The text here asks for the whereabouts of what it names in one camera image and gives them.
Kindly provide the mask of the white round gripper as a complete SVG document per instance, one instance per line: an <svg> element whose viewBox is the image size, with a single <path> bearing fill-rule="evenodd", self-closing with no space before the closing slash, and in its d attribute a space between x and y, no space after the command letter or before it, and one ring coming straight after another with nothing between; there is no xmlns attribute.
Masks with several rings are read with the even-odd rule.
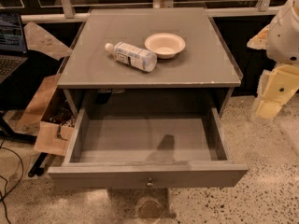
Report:
<svg viewBox="0 0 299 224"><path fill-rule="evenodd" d="M272 71L264 70L258 85L262 99L255 111L261 119L273 119L282 106L299 90L299 66L279 63Z"/></svg>

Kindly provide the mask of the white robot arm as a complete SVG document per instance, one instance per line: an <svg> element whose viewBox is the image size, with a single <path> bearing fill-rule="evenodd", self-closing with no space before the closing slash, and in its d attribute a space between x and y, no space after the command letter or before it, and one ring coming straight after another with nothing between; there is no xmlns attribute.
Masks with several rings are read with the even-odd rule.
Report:
<svg viewBox="0 0 299 224"><path fill-rule="evenodd" d="M299 90L299 0L288 0L247 47L264 49L276 64L263 70L253 117L272 120Z"/></svg>

